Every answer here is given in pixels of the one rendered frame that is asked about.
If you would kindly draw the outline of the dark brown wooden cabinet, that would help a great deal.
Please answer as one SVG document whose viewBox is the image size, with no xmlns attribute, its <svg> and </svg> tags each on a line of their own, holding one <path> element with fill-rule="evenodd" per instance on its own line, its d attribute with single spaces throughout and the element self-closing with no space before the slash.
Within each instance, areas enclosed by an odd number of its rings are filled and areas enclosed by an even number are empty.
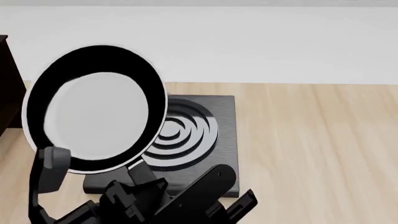
<svg viewBox="0 0 398 224">
<path fill-rule="evenodd" d="M 0 136 L 7 128 L 21 128 L 21 110 L 26 88 L 7 44 L 0 35 Z"/>
</svg>

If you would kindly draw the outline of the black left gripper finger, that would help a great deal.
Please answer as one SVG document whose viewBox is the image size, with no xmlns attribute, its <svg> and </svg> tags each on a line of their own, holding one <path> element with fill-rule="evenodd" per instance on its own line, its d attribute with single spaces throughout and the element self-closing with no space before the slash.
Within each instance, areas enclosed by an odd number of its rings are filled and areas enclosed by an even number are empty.
<svg viewBox="0 0 398 224">
<path fill-rule="evenodd" d="M 163 195 L 166 192 L 168 185 L 169 183 L 165 178 L 160 178 L 143 184 L 142 189 L 152 194 Z"/>
<path fill-rule="evenodd" d="M 133 203 L 132 186 L 112 181 L 106 187 L 104 203 Z"/>
</svg>

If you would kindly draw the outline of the black frying pan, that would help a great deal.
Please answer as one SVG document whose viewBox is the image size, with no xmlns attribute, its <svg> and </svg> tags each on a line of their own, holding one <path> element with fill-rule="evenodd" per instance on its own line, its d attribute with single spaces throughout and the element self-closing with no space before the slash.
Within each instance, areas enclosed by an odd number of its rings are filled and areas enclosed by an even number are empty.
<svg viewBox="0 0 398 224">
<path fill-rule="evenodd" d="M 167 106 L 165 84 L 146 59 L 92 45 L 62 55 L 31 83 L 22 126 L 32 149 L 68 149 L 70 173 L 100 174 L 141 157 Z"/>
</svg>

